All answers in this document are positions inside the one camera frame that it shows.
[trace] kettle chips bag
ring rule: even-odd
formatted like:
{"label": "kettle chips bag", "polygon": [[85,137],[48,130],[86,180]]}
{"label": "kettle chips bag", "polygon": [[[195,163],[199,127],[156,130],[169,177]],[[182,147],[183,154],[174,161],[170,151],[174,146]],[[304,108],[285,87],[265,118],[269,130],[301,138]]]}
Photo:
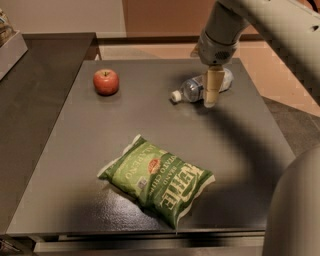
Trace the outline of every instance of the kettle chips bag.
{"label": "kettle chips bag", "polygon": [[172,227],[188,213],[193,200],[214,182],[213,174],[184,162],[138,135],[123,152],[103,167],[98,178],[137,199]]}

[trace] red apple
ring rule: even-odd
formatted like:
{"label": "red apple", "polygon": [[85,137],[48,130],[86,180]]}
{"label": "red apple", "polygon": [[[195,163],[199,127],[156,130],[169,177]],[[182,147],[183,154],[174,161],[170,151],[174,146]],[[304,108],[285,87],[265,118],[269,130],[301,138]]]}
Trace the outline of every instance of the red apple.
{"label": "red apple", "polygon": [[119,89],[119,77],[111,69],[101,69],[94,73],[93,84],[97,93],[111,95]]}

